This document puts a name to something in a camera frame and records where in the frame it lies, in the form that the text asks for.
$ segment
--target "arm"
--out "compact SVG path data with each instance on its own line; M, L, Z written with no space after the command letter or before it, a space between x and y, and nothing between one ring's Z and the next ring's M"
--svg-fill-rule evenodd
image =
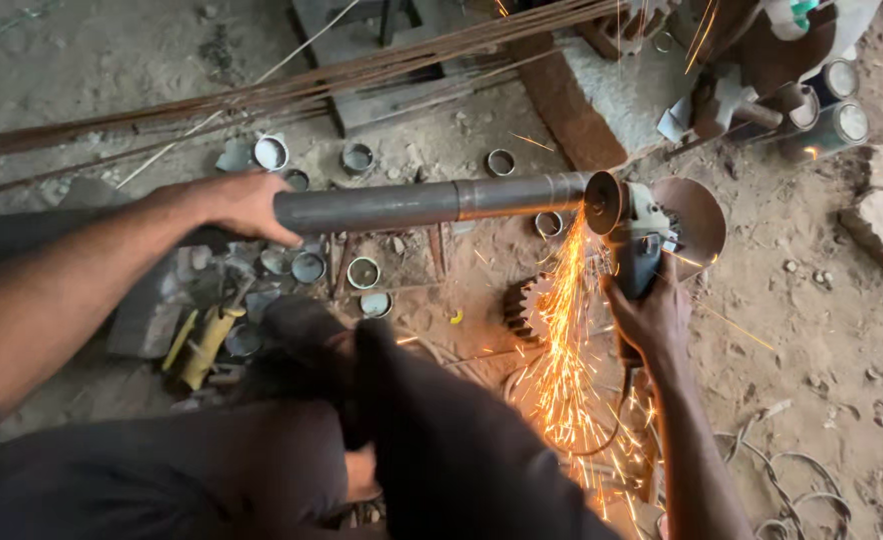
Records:
M604 292L618 332L641 352L654 381L671 538L751 540L748 518L699 404L688 363L691 304L676 279L675 257L662 255L661 273L644 300L625 300L611 278Z
M0 266L0 411L68 362L138 279L196 227L301 243L275 219L281 190L290 188L266 173L165 186Z

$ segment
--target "metal pipe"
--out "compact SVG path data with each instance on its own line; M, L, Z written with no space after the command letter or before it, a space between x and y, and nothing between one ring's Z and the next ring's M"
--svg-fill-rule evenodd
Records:
M275 197L278 222L301 235L407 229L484 217L535 215L577 208L593 173L523 178L458 179ZM111 208L0 215L0 261L58 239ZM242 240L217 227L200 227L180 246Z

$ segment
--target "gear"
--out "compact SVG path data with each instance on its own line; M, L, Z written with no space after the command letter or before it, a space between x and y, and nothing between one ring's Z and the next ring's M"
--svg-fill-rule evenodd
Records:
M540 316L537 303L551 292L552 279L539 274L516 284L505 295L505 324L519 338L538 341L548 338L548 323Z

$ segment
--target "hand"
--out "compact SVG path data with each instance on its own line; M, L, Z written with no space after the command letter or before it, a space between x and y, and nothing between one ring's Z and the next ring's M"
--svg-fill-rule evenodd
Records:
M604 276L618 334L639 350L657 384L688 383L688 322L691 303L688 291L678 283L675 257L661 254L661 265L642 300L628 301L612 276Z
M279 175L265 171L213 176L180 184L183 200L201 223L217 225L253 239L283 246L302 246L300 236L282 227L275 217L275 195L292 191Z

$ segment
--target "metal can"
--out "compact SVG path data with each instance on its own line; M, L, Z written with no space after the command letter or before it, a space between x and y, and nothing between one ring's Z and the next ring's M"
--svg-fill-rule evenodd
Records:
M789 162L808 162L865 144L868 133L865 110L847 100L823 108L811 129L785 137L778 149Z
M818 75L805 82L818 93L822 107L852 99L858 92L858 71L850 61L835 58L825 64Z

